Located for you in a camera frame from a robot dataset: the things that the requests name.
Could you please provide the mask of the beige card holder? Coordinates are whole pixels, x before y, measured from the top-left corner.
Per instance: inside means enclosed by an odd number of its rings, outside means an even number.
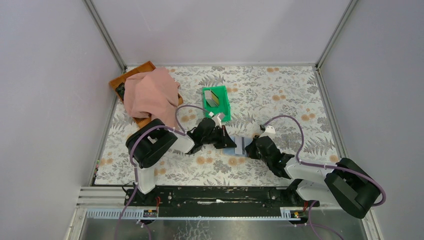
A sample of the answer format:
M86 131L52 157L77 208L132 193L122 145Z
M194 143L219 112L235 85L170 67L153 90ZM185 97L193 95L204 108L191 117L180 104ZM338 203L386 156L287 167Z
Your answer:
M230 135L230 138L236 144L236 147L224 148L222 154L233 157L247 157L246 147L252 143L253 139L235 135Z

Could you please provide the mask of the green plastic bin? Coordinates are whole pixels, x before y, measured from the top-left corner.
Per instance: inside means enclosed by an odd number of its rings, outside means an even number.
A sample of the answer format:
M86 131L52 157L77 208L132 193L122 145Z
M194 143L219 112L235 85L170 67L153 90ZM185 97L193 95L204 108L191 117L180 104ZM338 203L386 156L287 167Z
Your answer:
M218 106L209 105L205 96L206 91L211 91L217 96L219 100ZM203 101L203 108L206 109L208 112L212 112L214 114L223 113L225 115L222 120L223 122L229 122L232 119L228 91L225 86L221 85L213 87L203 87L201 96Z

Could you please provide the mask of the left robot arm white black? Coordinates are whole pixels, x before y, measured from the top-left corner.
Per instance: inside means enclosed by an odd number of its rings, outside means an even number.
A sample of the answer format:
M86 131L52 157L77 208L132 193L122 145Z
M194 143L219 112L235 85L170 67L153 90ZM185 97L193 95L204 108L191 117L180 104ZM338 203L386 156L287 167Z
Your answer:
M134 166L135 187L142 194L150 193L156 187L154 165L168 150L192 155L204 145L216 149L236 148L219 118L205 117L188 132L166 126L160 119L154 119L126 141L130 163Z

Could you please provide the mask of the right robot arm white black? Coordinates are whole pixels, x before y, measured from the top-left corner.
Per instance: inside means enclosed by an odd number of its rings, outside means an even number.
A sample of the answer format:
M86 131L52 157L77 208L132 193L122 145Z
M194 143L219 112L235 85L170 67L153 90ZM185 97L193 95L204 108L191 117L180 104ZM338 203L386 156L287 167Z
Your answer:
M282 152L269 136L255 136L244 151L247 157L263 161L277 177L291 180L288 190L301 200L339 206L358 219L386 200L382 187L349 158L335 165L305 162Z

